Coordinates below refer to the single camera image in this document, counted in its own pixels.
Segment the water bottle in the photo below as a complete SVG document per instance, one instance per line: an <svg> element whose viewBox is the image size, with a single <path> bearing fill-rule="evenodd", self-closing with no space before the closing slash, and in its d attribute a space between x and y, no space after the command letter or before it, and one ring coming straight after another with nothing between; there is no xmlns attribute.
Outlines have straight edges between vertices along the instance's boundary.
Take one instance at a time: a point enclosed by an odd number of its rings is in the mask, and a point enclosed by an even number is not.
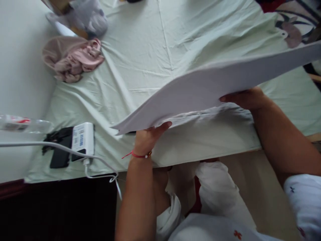
<svg viewBox="0 0 321 241"><path fill-rule="evenodd" d="M47 134L51 129L52 123L46 120L0 114L0 131Z"/></svg>

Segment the red string bracelet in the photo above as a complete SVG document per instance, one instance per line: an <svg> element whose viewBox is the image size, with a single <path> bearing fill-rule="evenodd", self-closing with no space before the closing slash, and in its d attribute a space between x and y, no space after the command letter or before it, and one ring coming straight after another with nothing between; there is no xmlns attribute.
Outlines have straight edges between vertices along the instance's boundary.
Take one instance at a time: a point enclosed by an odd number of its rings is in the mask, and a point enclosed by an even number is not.
<svg viewBox="0 0 321 241"><path fill-rule="evenodd" d="M150 157L150 155L151 155L151 151L150 151L147 155L145 155L145 156L138 156L138 155L134 154L134 150L132 150L132 151L131 151L130 153L128 153L126 156L129 156L130 154L132 154L133 157L137 157L137 158L148 158L148 157Z"/></svg>

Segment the pink cloth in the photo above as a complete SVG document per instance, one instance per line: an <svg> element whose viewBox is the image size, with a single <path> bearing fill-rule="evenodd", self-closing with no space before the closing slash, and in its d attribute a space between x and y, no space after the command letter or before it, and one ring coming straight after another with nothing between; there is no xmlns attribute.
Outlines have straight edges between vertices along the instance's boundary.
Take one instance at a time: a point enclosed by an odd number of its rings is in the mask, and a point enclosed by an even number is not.
<svg viewBox="0 0 321 241"><path fill-rule="evenodd" d="M67 83L81 79L82 72L93 71L104 61L98 39L59 36L47 42L42 50L46 65L56 71L55 78Z"/></svg>

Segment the bottle label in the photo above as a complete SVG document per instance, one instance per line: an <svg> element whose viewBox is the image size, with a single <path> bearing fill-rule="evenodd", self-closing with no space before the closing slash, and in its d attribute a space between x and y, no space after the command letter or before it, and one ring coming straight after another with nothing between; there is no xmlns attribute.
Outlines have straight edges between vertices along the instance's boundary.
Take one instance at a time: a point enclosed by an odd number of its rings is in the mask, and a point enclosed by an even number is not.
<svg viewBox="0 0 321 241"><path fill-rule="evenodd" d="M3 131L23 132L30 125L30 119L15 115L7 115L6 123L1 127Z"/></svg>

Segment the leg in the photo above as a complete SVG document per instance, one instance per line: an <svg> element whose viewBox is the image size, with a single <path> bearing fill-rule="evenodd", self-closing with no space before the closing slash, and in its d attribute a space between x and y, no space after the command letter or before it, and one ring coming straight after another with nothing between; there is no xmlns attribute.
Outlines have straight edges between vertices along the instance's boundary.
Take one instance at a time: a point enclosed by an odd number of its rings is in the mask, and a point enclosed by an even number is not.
<svg viewBox="0 0 321 241"><path fill-rule="evenodd" d="M168 240L169 236L183 220L181 203L175 194L168 194L168 168L153 170L154 198L156 203L156 241Z"/></svg>
<svg viewBox="0 0 321 241"><path fill-rule="evenodd" d="M196 168L196 176L201 183L199 191L201 213L224 216L256 229L238 187L227 172L227 166L218 160L218 158L205 160Z"/></svg>

